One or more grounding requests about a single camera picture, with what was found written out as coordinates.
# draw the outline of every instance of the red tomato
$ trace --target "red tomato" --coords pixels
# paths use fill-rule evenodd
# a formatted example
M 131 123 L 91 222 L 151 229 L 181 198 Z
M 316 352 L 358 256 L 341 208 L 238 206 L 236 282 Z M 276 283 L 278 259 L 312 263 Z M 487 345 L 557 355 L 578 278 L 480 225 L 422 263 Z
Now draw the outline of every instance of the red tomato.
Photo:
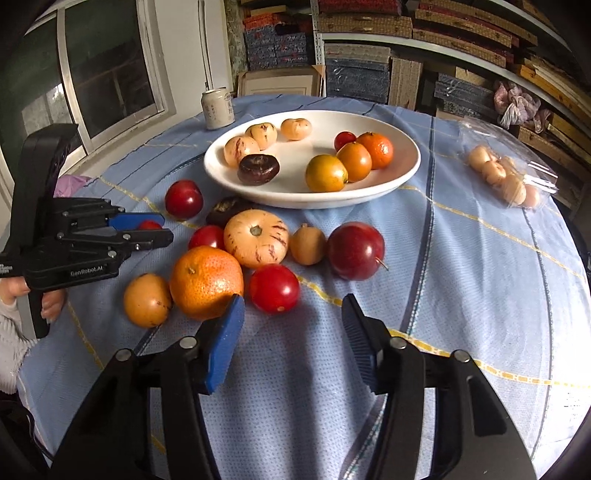
M 144 220 L 138 225 L 137 230 L 162 230 L 162 226 L 153 220 Z
M 300 298 L 300 283 L 283 265 L 265 265 L 252 274 L 249 285 L 255 307 L 265 313 L 291 310 Z
M 357 140 L 357 137 L 351 132 L 341 132 L 335 137 L 335 150 L 339 151 L 344 145 Z
M 199 245 L 208 245 L 224 250 L 223 229 L 217 225 L 206 225 L 202 226 L 199 230 L 195 230 L 187 248 L 191 250 Z

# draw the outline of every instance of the windowsill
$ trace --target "windowsill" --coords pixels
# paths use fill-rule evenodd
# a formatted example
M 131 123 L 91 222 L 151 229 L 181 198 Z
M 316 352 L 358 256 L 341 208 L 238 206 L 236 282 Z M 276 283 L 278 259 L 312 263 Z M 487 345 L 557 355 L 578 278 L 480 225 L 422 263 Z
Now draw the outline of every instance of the windowsill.
M 158 113 L 119 134 L 62 173 L 97 177 L 113 163 L 182 120 L 184 118 L 172 112 Z

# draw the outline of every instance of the dark purple fruit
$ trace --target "dark purple fruit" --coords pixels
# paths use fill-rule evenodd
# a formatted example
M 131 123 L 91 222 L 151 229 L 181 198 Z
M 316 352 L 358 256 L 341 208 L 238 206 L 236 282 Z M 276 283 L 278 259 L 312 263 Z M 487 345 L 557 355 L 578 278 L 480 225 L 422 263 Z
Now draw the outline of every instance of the dark purple fruit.
M 238 179 L 245 185 L 263 185 L 279 173 L 279 162 L 273 155 L 247 155 L 238 165 Z
M 230 218 L 253 207 L 254 204 L 251 201 L 241 197 L 225 197 L 213 206 L 205 217 L 205 223 L 225 228 Z

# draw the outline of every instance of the plastic bag of fruit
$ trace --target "plastic bag of fruit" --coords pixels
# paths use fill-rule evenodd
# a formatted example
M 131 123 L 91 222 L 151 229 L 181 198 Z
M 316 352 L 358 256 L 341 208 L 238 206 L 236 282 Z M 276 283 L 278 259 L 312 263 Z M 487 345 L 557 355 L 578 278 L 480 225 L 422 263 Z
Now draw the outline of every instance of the plastic bag of fruit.
M 539 209 L 557 191 L 557 175 L 502 128 L 473 118 L 460 121 L 463 157 L 507 207 Z

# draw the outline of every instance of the finger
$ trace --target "finger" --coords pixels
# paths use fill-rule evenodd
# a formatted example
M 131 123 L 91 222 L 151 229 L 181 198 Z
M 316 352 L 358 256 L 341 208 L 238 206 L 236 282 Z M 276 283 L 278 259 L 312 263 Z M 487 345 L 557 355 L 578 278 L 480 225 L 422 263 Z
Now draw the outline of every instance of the finger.
M 41 306 L 43 308 L 48 308 L 53 304 L 63 304 L 65 297 L 66 295 L 64 290 L 53 290 L 45 292 L 43 294 L 43 299 L 41 300 Z
M 41 318 L 45 320 L 54 321 L 56 318 L 59 317 L 61 313 L 61 306 L 58 304 L 54 304 L 47 309 L 42 309 L 41 311 Z
M 31 291 L 24 277 L 13 277 L 9 280 L 9 292 L 13 297 L 22 297 Z

